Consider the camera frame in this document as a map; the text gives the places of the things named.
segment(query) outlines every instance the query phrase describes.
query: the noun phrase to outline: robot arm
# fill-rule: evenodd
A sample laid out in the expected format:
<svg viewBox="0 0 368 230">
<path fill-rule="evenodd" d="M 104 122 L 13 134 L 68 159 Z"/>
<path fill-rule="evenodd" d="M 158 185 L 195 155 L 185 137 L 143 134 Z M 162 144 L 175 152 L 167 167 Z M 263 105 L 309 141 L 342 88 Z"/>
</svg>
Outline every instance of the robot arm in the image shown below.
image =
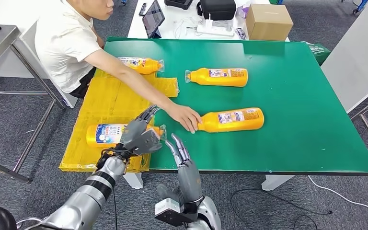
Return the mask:
<svg viewBox="0 0 368 230">
<path fill-rule="evenodd" d="M 27 230 L 89 230 L 100 214 L 120 175 L 132 156 L 152 153 L 161 148 L 160 137 L 147 125 L 159 110 L 155 105 L 141 113 L 125 128 L 120 143 L 104 149 L 97 171 L 71 195 L 63 206 L 40 223 Z M 183 142 L 174 134 L 175 144 L 166 141 L 177 163 L 179 186 L 170 191 L 159 185 L 163 201 L 156 205 L 156 218 L 174 226 L 185 225 L 187 230 L 221 230 L 214 202 L 202 194 L 198 168 L 191 160 Z M 0 230 L 15 230 L 16 222 L 9 211 L 0 208 Z"/>
<path fill-rule="evenodd" d="M 97 171 L 57 209 L 31 230 L 89 230 L 98 218 L 115 187 L 116 180 L 126 172 L 130 157 L 152 153 L 161 148 L 160 137 L 147 125 L 159 110 L 155 105 L 141 113 L 125 128 L 115 148 L 104 149 Z"/>
<path fill-rule="evenodd" d="M 173 226 L 185 225 L 188 230 L 221 230 L 214 202 L 202 193 L 196 164 L 183 141 L 175 134 L 172 134 L 172 138 L 175 144 L 166 140 L 166 145 L 177 164 L 179 185 L 173 191 L 163 184 L 157 187 L 157 192 L 163 200 L 156 204 L 155 218 Z"/>
</svg>

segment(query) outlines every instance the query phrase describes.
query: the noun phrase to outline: plastic bottle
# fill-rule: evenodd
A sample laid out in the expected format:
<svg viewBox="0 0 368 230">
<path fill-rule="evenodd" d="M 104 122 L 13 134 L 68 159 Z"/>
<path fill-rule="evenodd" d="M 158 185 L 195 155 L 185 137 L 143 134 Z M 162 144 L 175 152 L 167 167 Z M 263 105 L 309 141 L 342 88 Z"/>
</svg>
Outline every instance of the plastic bottle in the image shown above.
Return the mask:
<svg viewBox="0 0 368 230">
<path fill-rule="evenodd" d="M 119 143 L 122 132 L 127 124 L 98 124 L 88 127 L 87 144 L 91 147 L 114 147 Z M 153 129 L 159 135 L 160 139 L 166 139 L 166 126 L 160 127 L 148 126 L 147 130 Z"/>
<path fill-rule="evenodd" d="M 200 85 L 220 85 L 243 87 L 248 81 L 246 69 L 207 69 L 185 71 L 185 82 L 196 82 Z"/>
<path fill-rule="evenodd" d="M 207 113 L 202 117 L 202 123 L 198 123 L 198 130 L 208 133 L 254 130 L 263 126 L 264 119 L 259 108 Z"/>
<path fill-rule="evenodd" d="M 136 70 L 141 74 L 151 74 L 156 71 L 164 72 L 164 61 L 153 60 L 142 57 L 118 57 L 126 66 Z"/>
</svg>

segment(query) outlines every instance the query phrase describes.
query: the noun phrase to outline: black shorts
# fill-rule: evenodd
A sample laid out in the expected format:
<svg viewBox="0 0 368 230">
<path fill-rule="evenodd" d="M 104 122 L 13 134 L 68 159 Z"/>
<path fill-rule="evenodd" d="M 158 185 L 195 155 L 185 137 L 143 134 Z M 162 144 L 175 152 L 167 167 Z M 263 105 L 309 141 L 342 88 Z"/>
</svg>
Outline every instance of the black shorts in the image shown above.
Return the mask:
<svg viewBox="0 0 368 230">
<path fill-rule="evenodd" d="M 84 77 L 80 79 L 81 85 L 70 92 L 71 96 L 84 98 L 87 93 L 88 86 L 90 85 L 91 79 L 94 77 L 96 68 L 91 69 Z"/>
</svg>

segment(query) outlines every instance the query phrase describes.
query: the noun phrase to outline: brown cardboard box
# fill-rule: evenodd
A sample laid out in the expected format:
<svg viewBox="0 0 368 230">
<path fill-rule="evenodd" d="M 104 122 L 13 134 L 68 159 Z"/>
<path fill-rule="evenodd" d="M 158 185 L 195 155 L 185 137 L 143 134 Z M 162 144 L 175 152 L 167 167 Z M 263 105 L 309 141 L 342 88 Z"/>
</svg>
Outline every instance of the brown cardboard box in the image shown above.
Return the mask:
<svg viewBox="0 0 368 230">
<path fill-rule="evenodd" d="M 249 40 L 285 41 L 293 21 L 284 5 L 251 4 L 246 27 Z"/>
</svg>

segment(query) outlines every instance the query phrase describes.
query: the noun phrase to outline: robot thumb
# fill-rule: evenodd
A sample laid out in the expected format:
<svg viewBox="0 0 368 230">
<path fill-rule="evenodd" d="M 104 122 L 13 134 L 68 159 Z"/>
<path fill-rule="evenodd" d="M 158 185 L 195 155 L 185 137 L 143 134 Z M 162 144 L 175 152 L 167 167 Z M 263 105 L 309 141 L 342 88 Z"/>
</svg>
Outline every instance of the robot thumb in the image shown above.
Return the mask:
<svg viewBox="0 0 368 230">
<path fill-rule="evenodd" d="M 177 201 L 180 205 L 184 204 L 182 196 L 180 196 L 178 192 L 179 188 L 176 188 L 173 192 L 170 189 L 168 189 L 165 185 L 159 184 L 156 190 L 157 190 L 157 194 L 159 195 L 160 199 L 171 198 Z"/>
</svg>

